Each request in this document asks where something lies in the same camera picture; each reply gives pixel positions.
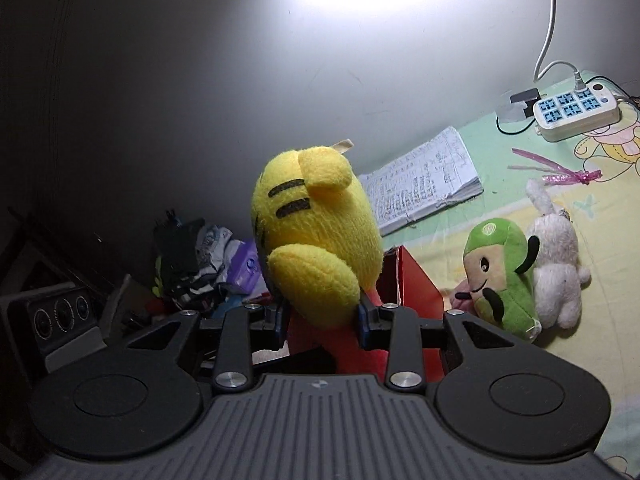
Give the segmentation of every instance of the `cartoon print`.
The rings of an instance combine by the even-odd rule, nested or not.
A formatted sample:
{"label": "cartoon print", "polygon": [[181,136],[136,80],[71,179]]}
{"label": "cartoon print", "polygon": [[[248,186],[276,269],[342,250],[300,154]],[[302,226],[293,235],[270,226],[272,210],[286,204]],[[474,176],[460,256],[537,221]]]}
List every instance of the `cartoon print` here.
{"label": "cartoon print", "polygon": [[579,200],[574,201],[574,207],[581,210],[589,220],[593,220],[595,218],[595,213],[593,212],[593,204],[595,200],[593,195],[589,195],[584,202],[580,202]]}
{"label": "cartoon print", "polygon": [[622,478],[630,478],[631,480],[635,480],[631,475],[626,472],[626,468],[628,467],[628,462],[626,458],[623,456],[611,456],[605,460],[609,466],[615,469],[622,475]]}
{"label": "cartoon print", "polygon": [[[640,118],[638,110],[629,103],[620,103],[621,119],[616,124],[588,132],[574,149],[575,156],[584,160],[587,171],[601,170],[598,182],[607,182],[631,167],[640,176]],[[605,155],[597,155],[602,147]]]}

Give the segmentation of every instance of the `pink ribbon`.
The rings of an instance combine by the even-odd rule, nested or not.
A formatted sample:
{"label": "pink ribbon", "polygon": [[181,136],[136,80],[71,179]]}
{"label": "pink ribbon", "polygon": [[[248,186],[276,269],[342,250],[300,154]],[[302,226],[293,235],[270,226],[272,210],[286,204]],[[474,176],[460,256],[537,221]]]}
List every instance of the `pink ribbon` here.
{"label": "pink ribbon", "polygon": [[512,151],[516,155],[520,155],[549,166],[550,169],[531,166],[509,166],[510,170],[535,170],[554,173],[553,175],[545,175],[542,177],[542,181],[548,186],[568,186],[569,184],[586,184],[588,186],[591,180],[596,180],[602,176],[602,172],[600,170],[572,171],[542,155],[536,155],[535,153],[519,150],[518,148],[512,148]]}

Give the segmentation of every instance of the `purple package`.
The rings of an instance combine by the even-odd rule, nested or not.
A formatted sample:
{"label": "purple package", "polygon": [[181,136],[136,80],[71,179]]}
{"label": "purple package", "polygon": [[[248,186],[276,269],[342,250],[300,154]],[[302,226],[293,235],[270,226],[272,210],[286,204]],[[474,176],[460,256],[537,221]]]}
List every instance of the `purple package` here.
{"label": "purple package", "polygon": [[225,288],[235,294],[249,294],[261,276],[255,240],[243,242],[231,258]]}

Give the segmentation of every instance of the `bedsheet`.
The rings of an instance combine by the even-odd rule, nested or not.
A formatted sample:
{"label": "bedsheet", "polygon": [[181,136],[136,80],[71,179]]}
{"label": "bedsheet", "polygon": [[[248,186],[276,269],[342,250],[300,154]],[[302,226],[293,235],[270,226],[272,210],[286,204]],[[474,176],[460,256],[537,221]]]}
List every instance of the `bedsheet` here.
{"label": "bedsheet", "polygon": [[[550,91],[564,88],[560,84]],[[605,385],[613,410],[598,453],[635,477],[640,474],[640,118],[630,105],[621,110],[619,124],[555,144],[532,133],[500,136],[495,116],[462,128],[484,194],[384,239],[386,246],[403,243],[446,298],[465,277],[463,248],[474,225],[504,217],[524,230],[538,214],[524,187],[541,173],[508,170],[510,164],[530,165],[511,148],[539,153],[575,171],[601,169],[602,177],[588,186],[550,188],[554,201],[571,215],[581,263],[593,277],[582,292],[579,325],[568,332],[543,331],[536,344]]]}

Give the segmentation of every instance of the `speaker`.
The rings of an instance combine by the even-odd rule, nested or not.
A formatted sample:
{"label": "speaker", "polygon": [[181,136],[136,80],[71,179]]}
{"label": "speaker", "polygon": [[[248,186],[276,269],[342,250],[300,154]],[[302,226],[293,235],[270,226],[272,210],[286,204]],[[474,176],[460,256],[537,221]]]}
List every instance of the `speaker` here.
{"label": "speaker", "polygon": [[0,311],[18,366],[33,386],[105,347],[84,287],[65,283],[2,298]]}

